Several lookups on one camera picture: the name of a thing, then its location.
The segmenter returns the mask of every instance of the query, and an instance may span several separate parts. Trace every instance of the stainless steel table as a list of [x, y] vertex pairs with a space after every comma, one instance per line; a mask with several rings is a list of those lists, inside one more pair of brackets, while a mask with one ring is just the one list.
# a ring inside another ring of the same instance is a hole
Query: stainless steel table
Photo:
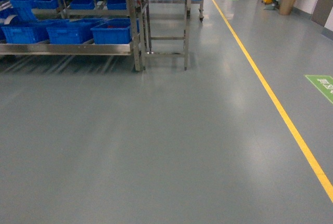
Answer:
[[[189, 40], [189, 19], [191, 11], [191, 0], [139, 0], [141, 5], [141, 13], [139, 14], [140, 23], [140, 39], [141, 39], [141, 57], [144, 69], [146, 69], [146, 57], [183, 57], [184, 69], [187, 70], [188, 63], [188, 40]], [[183, 36], [151, 36], [150, 18], [149, 18], [149, 1], [155, 3], [179, 3], [185, 4], [184, 11], [184, 35]], [[184, 51], [182, 53], [161, 53], [152, 52], [151, 40], [183, 40]]]

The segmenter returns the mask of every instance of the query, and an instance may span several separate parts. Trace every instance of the metal rack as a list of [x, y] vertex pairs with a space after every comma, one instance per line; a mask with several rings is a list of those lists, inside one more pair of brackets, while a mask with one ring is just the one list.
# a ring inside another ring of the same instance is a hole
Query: metal rack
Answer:
[[128, 16], [131, 21], [132, 42], [129, 44], [101, 44], [95, 45], [87, 42], [79, 45], [58, 45], [47, 42], [37, 44], [0, 44], [0, 55], [134, 55], [135, 70], [140, 71], [141, 61], [139, 53], [139, 35], [136, 27], [136, 10], [134, 0], [126, 0], [127, 10], [122, 11], [103, 11], [87, 10], [84, 15], [120, 15]]

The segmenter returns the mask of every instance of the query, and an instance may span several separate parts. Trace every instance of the table leg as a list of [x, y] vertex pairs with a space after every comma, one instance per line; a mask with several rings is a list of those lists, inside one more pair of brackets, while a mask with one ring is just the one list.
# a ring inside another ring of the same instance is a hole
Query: table leg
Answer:
[[189, 20], [191, 14], [191, 0], [185, 0], [185, 29], [184, 29], [184, 69], [187, 70], [188, 63], [188, 45], [189, 45]]
[[140, 27], [140, 43], [141, 43], [141, 58], [143, 69], [146, 69], [146, 52], [147, 52], [147, 39], [146, 39], [146, 29], [144, 25], [144, 0], [140, 1], [141, 11], [139, 13], [139, 27]]
[[149, 0], [147, 0], [147, 8], [146, 8], [146, 20], [147, 20], [147, 33], [148, 33], [148, 47], [149, 52], [151, 52], [151, 32], [150, 32], [150, 17], [149, 17]]

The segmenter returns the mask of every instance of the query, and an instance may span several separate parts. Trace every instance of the metal frame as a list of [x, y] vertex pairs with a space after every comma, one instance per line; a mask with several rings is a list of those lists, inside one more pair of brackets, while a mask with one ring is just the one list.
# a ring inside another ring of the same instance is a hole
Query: metal frame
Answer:
[[[188, 46], [189, 46], [189, 20], [191, 11], [191, 0], [139, 0], [141, 6], [141, 13], [139, 14], [140, 24], [140, 38], [142, 45], [142, 62], [144, 70], [146, 69], [146, 57], [183, 57], [184, 69], [187, 70], [188, 64]], [[149, 3], [152, 1], [158, 1], [159, 3], [172, 3], [180, 1], [185, 4], [184, 6], [184, 35], [183, 36], [151, 36], [150, 31], [150, 17], [149, 17]], [[151, 46], [151, 40], [183, 40], [183, 53], [161, 53], [153, 52]]]
[[65, 5], [64, 0], [58, 0], [62, 17], [69, 15], [99, 15], [99, 16], [129, 16], [131, 21], [132, 42], [129, 44], [78, 44], [78, 45], [57, 45], [47, 44], [4, 44], [0, 43], [0, 54], [34, 54], [34, 55], [134, 55], [135, 70], [140, 71], [140, 52], [139, 52], [139, 36], [136, 27], [136, 9], [134, 0], [126, 0], [127, 10], [125, 11], [107, 11], [107, 10], [85, 10], [72, 12]]

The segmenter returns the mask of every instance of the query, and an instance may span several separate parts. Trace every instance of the stainless steel shelf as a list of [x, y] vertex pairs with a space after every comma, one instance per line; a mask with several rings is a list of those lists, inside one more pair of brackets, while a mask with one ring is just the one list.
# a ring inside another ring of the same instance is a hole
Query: stainless steel shelf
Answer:
[[130, 55], [129, 44], [0, 44], [0, 55]]
[[69, 16], [128, 16], [124, 10], [103, 10], [103, 9], [67, 9]]

